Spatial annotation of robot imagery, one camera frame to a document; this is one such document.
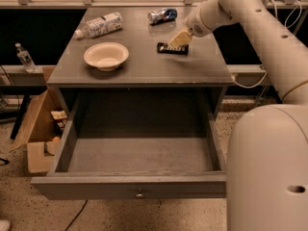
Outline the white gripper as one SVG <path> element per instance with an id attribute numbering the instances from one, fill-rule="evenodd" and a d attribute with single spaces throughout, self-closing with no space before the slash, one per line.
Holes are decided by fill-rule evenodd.
<path id="1" fill-rule="evenodd" d="M 168 44 L 171 47 L 178 47 L 189 44 L 195 37 L 204 37 L 207 34 L 207 27 L 201 19 L 201 7 L 193 9 L 184 19 L 184 25 L 187 29 L 183 29 L 175 35 Z"/>

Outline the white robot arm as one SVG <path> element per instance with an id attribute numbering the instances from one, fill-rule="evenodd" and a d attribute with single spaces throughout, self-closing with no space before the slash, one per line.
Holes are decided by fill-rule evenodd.
<path id="1" fill-rule="evenodd" d="M 308 231 L 308 48 L 265 7 L 267 0 L 208 0 L 172 44 L 222 25 L 243 27 L 281 99 L 235 125 L 227 149 L 227 231 Z"/>

